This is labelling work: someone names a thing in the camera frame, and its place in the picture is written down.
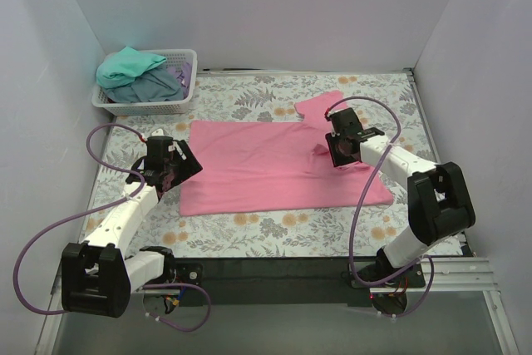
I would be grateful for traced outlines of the pink t shirt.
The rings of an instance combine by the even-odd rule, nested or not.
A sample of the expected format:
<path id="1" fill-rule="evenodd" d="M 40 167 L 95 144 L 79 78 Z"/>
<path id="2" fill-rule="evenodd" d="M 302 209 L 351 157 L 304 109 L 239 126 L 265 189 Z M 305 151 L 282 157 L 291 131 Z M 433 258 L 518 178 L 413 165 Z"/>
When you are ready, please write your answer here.
<path id="1" fill-rule="evenodd" d="M 330 91 L 297 103 L 299 122 L 193 121 L 189 146 L 203 170 L 181 185 L 180 214 L 391 204 L 379 179 L 362 193 L 371 166 L 333 166 L 324 112 L 341 99 Z"/>

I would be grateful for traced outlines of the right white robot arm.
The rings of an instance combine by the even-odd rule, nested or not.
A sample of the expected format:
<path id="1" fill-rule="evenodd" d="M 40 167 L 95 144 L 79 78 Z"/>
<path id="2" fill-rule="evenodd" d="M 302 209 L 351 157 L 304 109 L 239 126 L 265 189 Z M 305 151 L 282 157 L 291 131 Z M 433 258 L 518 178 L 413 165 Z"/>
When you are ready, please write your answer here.
<path id="1" fill-rule="evenodd" d="M 453 163 L 437 164 L 395 146 L 381 130 L 364 128 L 351 108 L 328 111 L 332 124 L 326 135 L 334 166 L 362 162 L 398 183 L 407 194 L 407 227 L 377 251 L 373 263 L 350 267 L 358 284 L 395 286 L 406 270 L 441 241 L 475 224 L 469 191 L 461 168 Z"/>

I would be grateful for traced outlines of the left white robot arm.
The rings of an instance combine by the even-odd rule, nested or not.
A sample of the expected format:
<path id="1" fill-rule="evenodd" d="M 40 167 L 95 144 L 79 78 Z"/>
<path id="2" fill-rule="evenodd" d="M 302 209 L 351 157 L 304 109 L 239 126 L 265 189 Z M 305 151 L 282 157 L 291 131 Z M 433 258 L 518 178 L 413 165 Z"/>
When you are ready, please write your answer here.
<path id="1" fill-rule="evenodd" d="M 62 307 L 67 312 L 118 318 L 137 289 L 145 284 L 168 288 L 176 281 L 170 249 L 144 247 L 132 257 L 126 251 L 163 195 L 203 168 L 184 140 L 154 134 L 145 144 L 146 154 L 126 177 L 124 202 L 111 207 L 80 243 L 62 251 Z"/>

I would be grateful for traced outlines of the floral patterned table mat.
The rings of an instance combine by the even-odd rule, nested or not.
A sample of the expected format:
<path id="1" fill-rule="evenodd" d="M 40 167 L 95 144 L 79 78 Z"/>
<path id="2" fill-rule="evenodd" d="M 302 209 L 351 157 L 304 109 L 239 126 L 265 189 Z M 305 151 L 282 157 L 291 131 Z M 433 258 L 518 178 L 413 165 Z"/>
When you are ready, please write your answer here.
<path id="1" fill-rule="evenodd" d="M 410 72 L 379 75 L 283 75 L 259 73 L 209 74 L 197 79 L 189 110 L 184 114 L 118 116 L 107 131 L 103 158 L 106 167 L 96 178 L 91 199 L 93 214 L 85 223 L 90 233 L 106 216 L 106 204 L 121 196 L 125 169 L 145 152 L 137 132 L 187 139 L 197 120 L 295 122 L 295 104 L 328 91 L 349 98 L 361 122 L 375 126 L 415 155 L 435 159 Z M 373 256 L 405 229 L 406 192 L 389 178 L 391 205 L 351 208 L 280 210 L 258 213 L 180 215 L 180 190 L 173 189 L 145 217 L 127 254 L 161 245 L 178 257 L 310 257 Z"/>

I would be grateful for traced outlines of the grey-blue t shirt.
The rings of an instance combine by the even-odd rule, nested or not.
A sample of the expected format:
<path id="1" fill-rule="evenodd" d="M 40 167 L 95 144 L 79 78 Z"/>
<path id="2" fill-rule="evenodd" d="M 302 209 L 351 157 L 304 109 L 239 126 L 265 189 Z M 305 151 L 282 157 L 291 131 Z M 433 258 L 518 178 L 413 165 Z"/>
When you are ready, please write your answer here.
<path id="1" fill-rule="evenodd" d="M 147 71 L 132 83 L 103 91 L 111 101 L 123 104 L 185 99 L 181 83 L 164 68 Z"/>

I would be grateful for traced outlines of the lavender t shirt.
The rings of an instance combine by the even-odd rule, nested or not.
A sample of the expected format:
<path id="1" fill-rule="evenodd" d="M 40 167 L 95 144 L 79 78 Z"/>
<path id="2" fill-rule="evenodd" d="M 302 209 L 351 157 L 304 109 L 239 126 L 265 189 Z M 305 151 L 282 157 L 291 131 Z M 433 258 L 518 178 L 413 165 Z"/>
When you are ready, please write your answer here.
<path id="1" fill-rule="evenodd" d="M 190 93 L 193 72 L 192 65 L 188 62 L 184 62 L 180 70 L 178 70 L 176 67 L 170 67 L 168 71 L 178 81 L 178 83 L 181 84 L 183 97 L 186 98 Z"/>

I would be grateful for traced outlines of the teal t shirt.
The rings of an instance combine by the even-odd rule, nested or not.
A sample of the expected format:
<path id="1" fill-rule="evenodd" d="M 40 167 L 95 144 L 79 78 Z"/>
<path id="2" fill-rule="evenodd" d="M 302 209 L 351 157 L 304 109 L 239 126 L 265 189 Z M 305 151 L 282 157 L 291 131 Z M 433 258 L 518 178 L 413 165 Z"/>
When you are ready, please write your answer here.
<path id="1" fill-rule="evenodd" d="M 106 89 L 126 86 L 139 76 L 166 63 L 167 58 L 152 52 L 140 52 L 132 47 L 109 55 L 96 70 L 96 82 Z"/>

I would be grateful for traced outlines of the white plastic laundry basket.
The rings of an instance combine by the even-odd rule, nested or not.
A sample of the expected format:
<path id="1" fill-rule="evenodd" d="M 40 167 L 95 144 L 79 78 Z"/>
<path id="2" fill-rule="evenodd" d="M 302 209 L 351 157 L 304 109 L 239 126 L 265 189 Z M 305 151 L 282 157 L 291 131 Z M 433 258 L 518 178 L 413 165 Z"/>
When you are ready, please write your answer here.
<path id="1" fill-rule="evenodd" d="M 171 115 L 185 114 L 189 111 L 195 93 L 198 57 L 192 49 L 150 49 L 141 50 L 161 55 L 166 58 L 168 67 L 180 69 L 184 63 L 191 65 L 191 77 L 188 95 L 180 101 L 159 101 L 140 103 L 115 103 L 112 102 L 104 91 L 95 84 L 91 91 L 91 102 L 96 108 L 109 111 L 114 116 L 147 116 L 147 115 Z"/>

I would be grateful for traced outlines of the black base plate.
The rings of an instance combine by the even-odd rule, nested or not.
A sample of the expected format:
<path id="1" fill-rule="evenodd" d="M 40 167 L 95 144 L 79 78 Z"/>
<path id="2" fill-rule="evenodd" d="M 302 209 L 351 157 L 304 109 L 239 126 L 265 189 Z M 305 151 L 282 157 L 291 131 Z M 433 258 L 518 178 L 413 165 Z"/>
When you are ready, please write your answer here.
<path id="1" fill-rule="evenodd" d="M 345 304 L 370 308 L 375 295 L 351 277 L 348 259 L 197 258 L 177 259 L 179 284 L 192 284 L 180 297 L 183 307 L 213 305 Z"/>

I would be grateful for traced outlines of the aluminium frame rail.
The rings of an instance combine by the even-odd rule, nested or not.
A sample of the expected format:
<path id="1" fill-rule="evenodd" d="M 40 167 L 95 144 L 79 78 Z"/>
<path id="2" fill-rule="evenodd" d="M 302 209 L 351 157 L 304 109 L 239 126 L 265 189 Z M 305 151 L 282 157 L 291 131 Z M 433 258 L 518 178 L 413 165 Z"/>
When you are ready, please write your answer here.
<path id="1" fill-rule="evenodd" d="M 483 292 L 498 291 L 490 261 L 481 257 L 435 257 L 431 291 Z M 429 282 L 431 265 L 423 259 L 407 274 L 406 291 L 421 293 Z"/>

